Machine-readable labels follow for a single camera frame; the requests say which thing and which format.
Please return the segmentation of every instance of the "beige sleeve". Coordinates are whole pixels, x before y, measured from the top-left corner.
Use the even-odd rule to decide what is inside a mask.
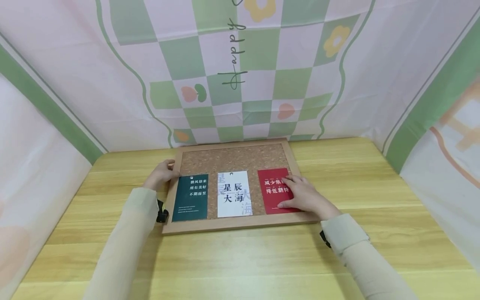
[[[322,221],[327,241],[367,300],[414,300],[413,291],[348,214]]]
[[[156,192],[133,189],[100,255],[84,300],[128,298],[138,259],[157,214]]]

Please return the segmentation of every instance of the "hand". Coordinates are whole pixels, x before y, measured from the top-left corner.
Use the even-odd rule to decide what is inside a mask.
[[[320,195],[305,177],[288,175],[283,182],[293,192],[293,199],[280,202],[278,208],[298,208],[315,213],[320,221],[326,221],[342,214],[338,208]]]
[[[173,171],[174,159],[167,159],[159,163],[158,166],[152,171],[143,184],[144,188],[157,191],[161,183],[169,181],[172,178],[180,176],[178,171]]]

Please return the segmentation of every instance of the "cloth wall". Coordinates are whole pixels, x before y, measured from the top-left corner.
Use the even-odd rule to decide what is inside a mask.
[[[364,135],[386,155],[478,6],[27,0],[0,29],[103,152]]]
[[[480,272],[480,77],[420,139],[400,175]]]
[[[90,163],[0,75],[0,299],[9,299]]]

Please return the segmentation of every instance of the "card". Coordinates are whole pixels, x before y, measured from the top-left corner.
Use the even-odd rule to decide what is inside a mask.
[[[207,199],[208,174],[180,177],[172,222],[206,219]]]
[[[247,171],[218,174],[217,217],[251,216]]]
[[[292,191],[282,181],[282,178],[288,175],[287,168],[258,170],[257,172],[267,215],[301,211],[296,208],[277,207],[280,202],[293,199]]]

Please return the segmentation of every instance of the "green border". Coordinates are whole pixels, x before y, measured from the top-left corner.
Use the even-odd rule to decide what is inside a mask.
[[[479,10],[480,7],[462,33],[474,20]],[[479,67],[480,18],[476,20],[440,69],[393,137],[385,157],[397,173],[400,173],[408,155],[420,138],[446,113],[476,78]]]
[[[343,95],[343,91],[345,89],[345,69],[343,68],[343,62],[345,60],[345,56],[347,55],[348,50],[350,47],[353,45],[357,37],[359,37],[361,31],[365,27],[365,24],[367,23],[368,19],[370,18],[370,14],[373,11],[373,7],[375,5],[376,0],[372,0],[370,2],[370,7],[368,8],[368,12],[365,15],[365,19],[363,19],[360,28],[357,30],[355,35],[353,36],[352,40],[348,43],[347,47],[345,48],[345,51],[343,51],[342,57],[340,58],[340,65],[339,65],[339,72],[340,72],[340,77],[341,77],[341,85],[340,85],[340,91],[338,92],[338,95],[335,99],[335,102],[333,105],[325,112],[325,114],[320,118],[320,123],[318,124],[320,126],[320,134],[317,137],[317,140],[320,139],[320,137],[325,133],[325,127],[324,127],[324,119],[325,117],[337,106],[338,102],[340,101],[340,98]]]
[[[148,101],[147,101],[147,89],[146,89],[146,86],[145,86],[144,81],[142,80],[142,78],[140,77],[140,75],[139,75],[134,69],[132,69],[132,67],[130,67],[130,66],[121,58],[120,54],[117,52],[117,50],[115,49],[115,47],[113,47],[112,42],[110,41],[110,38],[108,37],[107,30],[105,29],[105,24],[103,23],[102,3],[100,2],[100,0],[95,0],[95,3],[96,3],[96,17],[97,17],[97,19],[98,19],[98,26],[100,26],[100,30],[102,31],[103,38],[105,39],[105,42],[107,43],[108,47],[110,48],[110,50],[112,51],[112,53],[115,55],[115,57],[120,61],[120,63],[121,63],[125,68],[127,68],[127,70],[129,70],[129,71],[138,79],[138,81],[140,82],[140,85],[142,86],[142,98],[143,98],[143,100],[144,100],[145,107],[147,108],[148,113],[150,114],[150,116],[152,116],[152,118],[154,118],[155,120],[157,120],[160,124],[162,124],[163,126],[165,126],[165,127],[168,129],[167,142],[168,142],[168,145],[170,146],[170,148],[173,148],[172,143],[171,143],[171,141],[170,141],[170,140],[171,140],[171,137],[172,137],[172,130],[170,129],[170,127],[168,127],[164,122],[162,122],[159,118],[155,117],[155,115],[153,114],[152,109],[151,109],[150,106],[148,105]]]
[[[5,39],[3,35],[1,36],[11,46],[8,40]],[[23,95],[25,95],[28,100],[30,100],[30,102],[92,165],[103,155],[100,148],[98,148],[83,130],[80,129],[72,119],[70,119],[61,107],[10,55],[3,45],[0,45],[0,72]]]

